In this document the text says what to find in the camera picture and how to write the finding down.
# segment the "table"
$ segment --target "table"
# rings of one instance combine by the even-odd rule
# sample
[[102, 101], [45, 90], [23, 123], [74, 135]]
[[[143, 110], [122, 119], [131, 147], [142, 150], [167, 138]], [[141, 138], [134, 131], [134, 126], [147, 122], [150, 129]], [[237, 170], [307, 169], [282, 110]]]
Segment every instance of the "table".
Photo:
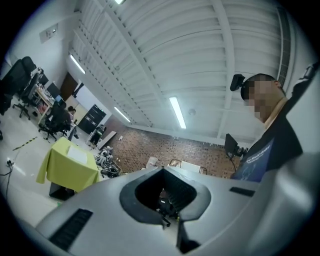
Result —
[[[67, 156], [70, 146], [86, 153], [86, 164]], [[45, 178], [52, 184], [80, 192], [99, 181], [99, 171], [91, 152], [80, 148], [65, 137], [61, 137], [46, 154], [36, 182], [44, 184]]]
[[47, 112], [49, 111], [50, 108], [52, 108], [52, 104], [50, 103], [48, 97], [45, 95], [45, 93], [39, 89], [39, 87], [37, 87], [35, 89], [35, 92], [40, 96], [40, 98], [43, 100], [43, 102], [47, 105], [47, 108], [45, 109], [45, 111], [43, 112], [39, 122], [38, 122], [38, 125], [41, 123], [42, 119], [46, 116]]

